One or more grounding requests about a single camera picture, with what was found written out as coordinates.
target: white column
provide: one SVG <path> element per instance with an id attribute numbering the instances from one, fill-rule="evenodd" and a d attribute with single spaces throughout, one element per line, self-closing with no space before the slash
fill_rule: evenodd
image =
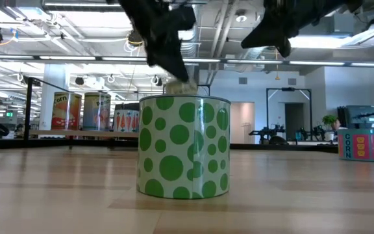
<path id="1" fill-rule="evenodd" d="M 67 67 L 68 66 L 66 64 L 46 64 L 44 67 L 44 81 L 68 90 L 70 74 L 67 71 Z M 64 91 L 48 84 L 43 84 L 42 86 L 43 92 L 39 130 L 50 130 L 51 117 L 53 114 L 54 93 Z"/>

